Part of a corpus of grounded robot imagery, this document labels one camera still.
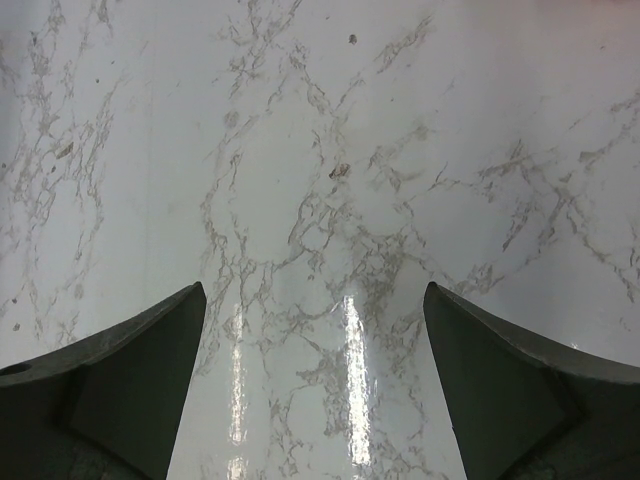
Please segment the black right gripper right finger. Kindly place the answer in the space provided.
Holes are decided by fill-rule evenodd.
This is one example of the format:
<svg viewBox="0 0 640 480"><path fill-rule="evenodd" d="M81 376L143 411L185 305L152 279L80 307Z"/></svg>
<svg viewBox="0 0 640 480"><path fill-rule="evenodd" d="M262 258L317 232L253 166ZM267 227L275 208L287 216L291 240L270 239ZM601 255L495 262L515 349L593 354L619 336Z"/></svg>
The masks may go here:
<svg viewBox="0 0 640 480"><path fill-rule="evenodd" d="M636 479L639 369L428 284L424 318L470 479Z"/></svg>

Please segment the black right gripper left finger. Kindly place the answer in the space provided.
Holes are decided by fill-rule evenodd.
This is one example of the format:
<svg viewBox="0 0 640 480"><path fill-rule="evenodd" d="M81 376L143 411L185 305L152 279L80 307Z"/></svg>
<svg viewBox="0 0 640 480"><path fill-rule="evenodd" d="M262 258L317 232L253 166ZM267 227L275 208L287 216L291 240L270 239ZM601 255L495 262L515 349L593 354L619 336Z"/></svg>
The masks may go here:
<svg viewBox="0 0 640 480"><path fill-rule="evenodd" d="M1 370L4 479L164 479L203 330L196 282Z"/></svg>

